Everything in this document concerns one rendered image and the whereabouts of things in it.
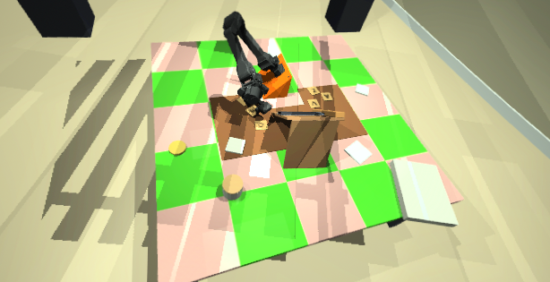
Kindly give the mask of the yellow flat disc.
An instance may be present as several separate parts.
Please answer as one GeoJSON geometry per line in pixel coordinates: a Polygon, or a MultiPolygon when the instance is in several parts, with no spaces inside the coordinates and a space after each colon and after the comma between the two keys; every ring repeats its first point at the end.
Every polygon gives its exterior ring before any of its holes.
{"type": "Polygon", "coordinates": [[[185,152],[185,143],[183,141],[173,141],[169,144],[169,152],[173,155],[180,155],[185,152]]]}

